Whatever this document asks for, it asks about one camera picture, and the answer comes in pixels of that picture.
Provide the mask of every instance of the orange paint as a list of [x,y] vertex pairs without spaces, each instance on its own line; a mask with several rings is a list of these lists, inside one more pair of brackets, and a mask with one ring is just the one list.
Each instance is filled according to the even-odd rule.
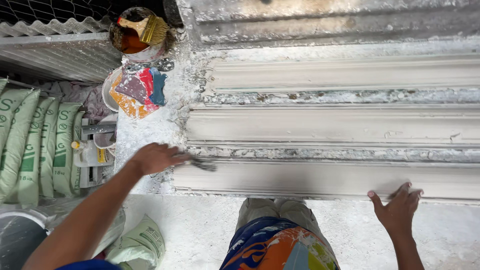
[[140,41],[137,31],[127,27],[123,28],[123,36],[121,39],[121,49],[123,53],[138,53],[147,47],[148,44]]

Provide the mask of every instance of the leg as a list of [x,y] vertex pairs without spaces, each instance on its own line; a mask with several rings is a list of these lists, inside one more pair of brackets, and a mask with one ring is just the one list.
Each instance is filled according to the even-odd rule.
[[293,200],[276,200],[277,206],[280,208],[280,217],[291,220],[303,228],[314,233],[322,242],[324,242],[330,252],[333,253],[332,247],[327,239],[324,237],[318,227],[317,219],[312,210],[305,205],[305,202],[298,202]]
[[246,198],[240,207],[239,220],[235,231],[260,217],[279,217],[275,203],[270,199]]

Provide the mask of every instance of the metal bucket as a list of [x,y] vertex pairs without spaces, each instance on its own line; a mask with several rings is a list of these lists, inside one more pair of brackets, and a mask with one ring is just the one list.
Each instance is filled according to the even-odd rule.
[[[150,15],[155,16],[155,13],[153,13],[153,11],[147,8],[134,7],[134,8],[129,8],[125,10],[122,14],[120,14],[120,17],[125,18],[129,21],[138,22]],[[167,41],[164,40],[162,43],[155,46],[148,46],[147,48],[143,49],[140,52],[125,53],[122,50],[122,39],[125,33],[125,28],[120,27],[117,24],[111,24],[109,32],[110,32],[110,41],[113,47],[116,48],[121,53],[123,53],[123,55],[125,55],[132,62],[143,63],[143,62],[151,62],[151,61],[158,60],[162,56],[167,46]]]

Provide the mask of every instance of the plaster-covered floor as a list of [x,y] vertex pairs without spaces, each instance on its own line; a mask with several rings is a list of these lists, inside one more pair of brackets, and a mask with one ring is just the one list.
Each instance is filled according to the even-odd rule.
[[[129,195],[125,230],[146,213],[159,226],[166,254],[157,269],[216,270],[234,234],[244,198]],[[342,270],[397,269],[388,234],[370,201],[309,200]],[[425,269],[479,269],[480,207],[420,204],[413,220]]]

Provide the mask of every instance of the plaster bag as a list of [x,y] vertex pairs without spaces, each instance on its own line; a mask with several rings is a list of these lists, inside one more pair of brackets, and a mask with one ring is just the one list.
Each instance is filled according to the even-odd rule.
[[[81,140],[80,135],[82,132],[82,117],[84,115],[84,111],[79,111],[75,114],[75,118],[73,119],[73,127],[72,127],[72,137],[73,141]],[[73,163],[72,159],[72,172],[70,174],[70,185],[72,187],[72,193],[75,196],[80,196],[80,167],[77,167]]]
[[17,183],[17,174],[28,129],[36,110],[40,91],[31,92],[15,110],[10,132],[3,148],[0,162],[0,203],[3,203]]
[[27,142],[18,171],[17,183],[8,203],[20,203],[23,208],[36,207],[38,203],[38,167],[40,161],[40,135],[43,120],[54,98],[40,98],[28,130]]
[[0,95],[0,149],[5,147],[15,110],[32,93],[28,89],[9,89],[5,87]]
[[55,98],[48,107],[43,120],[42,136],[40,140],[40,179],[38,193],[41,196],[53,198],[53,156],[57,142],[57,118],[59,114],[59,100]]
[[110,246],[106,260],[119,264],[124,261],[143,259],[155,267],[160,264],[164,254],[165,246],[158,226],[151,218],[144,215],[135,228]]
[[5,88],[5,85],[7,85],[7,82],[7,79],[0,79],[0,94],[3,92],[3,89]]
[[66,102],[59,105],[57,118],[57,141],[53,158],[53,189],[67,196],[72,196],[70,176],[72,172],[73,150],[72,128],[74,116],[81,103]]

